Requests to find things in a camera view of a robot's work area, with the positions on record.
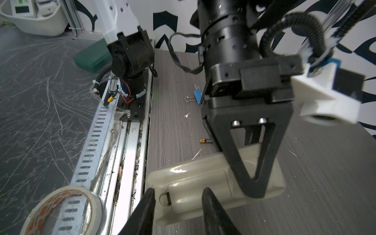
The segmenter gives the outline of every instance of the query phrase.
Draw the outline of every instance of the perforated metal strip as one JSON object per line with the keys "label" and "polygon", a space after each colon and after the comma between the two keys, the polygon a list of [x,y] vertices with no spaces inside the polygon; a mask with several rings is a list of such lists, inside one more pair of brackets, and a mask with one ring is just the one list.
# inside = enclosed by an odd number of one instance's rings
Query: perforated metal strip
{"label": "perforated metal strip", "polygon": [[[101,157],[105,139],[111,128],[110,123],[114,118],[117,100],[107,107],[100,102],[89,129],[86,141],[81,151],[70,185],[82,186],[90,189]],[[79,235],[83,222],[86,198],[84,196],[69,197],[65,199],[60,209],[59,216],[53,228],[53,235]]]}

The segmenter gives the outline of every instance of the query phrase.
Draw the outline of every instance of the dark marble floor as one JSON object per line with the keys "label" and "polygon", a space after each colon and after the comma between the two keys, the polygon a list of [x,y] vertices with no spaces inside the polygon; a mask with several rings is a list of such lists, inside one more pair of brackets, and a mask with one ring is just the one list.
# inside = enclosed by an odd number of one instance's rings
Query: dark marble floor
{"label": "dark marble floor", "polygon": [[0,234],[19,234],[53,190],[69,185],[98,101],[96,74],[72,57],[94,41],[0,27]]}

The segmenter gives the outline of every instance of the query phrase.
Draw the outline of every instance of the white plastic container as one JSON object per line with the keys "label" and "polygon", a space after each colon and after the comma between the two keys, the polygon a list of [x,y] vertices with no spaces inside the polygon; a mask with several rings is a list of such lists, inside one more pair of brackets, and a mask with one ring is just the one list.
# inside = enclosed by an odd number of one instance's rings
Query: white plastic container
{"label": "white plastic container", "polygon": [[0,16],[11,20],[21,31],[43,36],[58,36],[68,25],[61,4],[49,16],[44,17],[38,13],[36,18],[14,17],[11,3],[4,0],[0,5]]}

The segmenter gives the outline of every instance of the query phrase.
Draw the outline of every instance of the red wire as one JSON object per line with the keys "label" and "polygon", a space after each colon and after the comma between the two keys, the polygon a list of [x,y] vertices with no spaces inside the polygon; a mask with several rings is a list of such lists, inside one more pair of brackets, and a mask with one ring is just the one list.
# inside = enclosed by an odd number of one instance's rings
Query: red wire
{"label": "red wire", "polygon": [[133,99],[131,99],[130,101],[128,101],[127,102],[127,100],[125,99],[125,97],[123,96],[123,94],[120,92],[120,91],[118,91],[119,92],[119,94],[121,95],[121,97],[123,98],[123,100],[124,100],[124,102],[126,103],[126,104],[129,104],[130,102],[132,102],[133,100],[134,100],[134,98]]}
{"label": "red wire", "polygon": [[124,82],[126,85],[127,85],[127,87],[128,87],[128,91],[129,91],[129,96],[130,96],[130,89],[129,89],[129,86],[128,86],[128,84],[126,83],[126,82]]}

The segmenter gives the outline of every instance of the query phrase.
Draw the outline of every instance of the green plastic box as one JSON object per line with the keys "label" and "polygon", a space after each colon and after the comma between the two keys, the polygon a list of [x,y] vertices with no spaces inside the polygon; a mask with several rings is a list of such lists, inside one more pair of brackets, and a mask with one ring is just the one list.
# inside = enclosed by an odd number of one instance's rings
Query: green plastic box
{"label": "green plastic box", "polygon": [[111,59],[112,57],[107,49],[107,43],[104,38],[80,51],[73,57],[78,67],[91,73],[98,71],[98,69],[111,61]]}

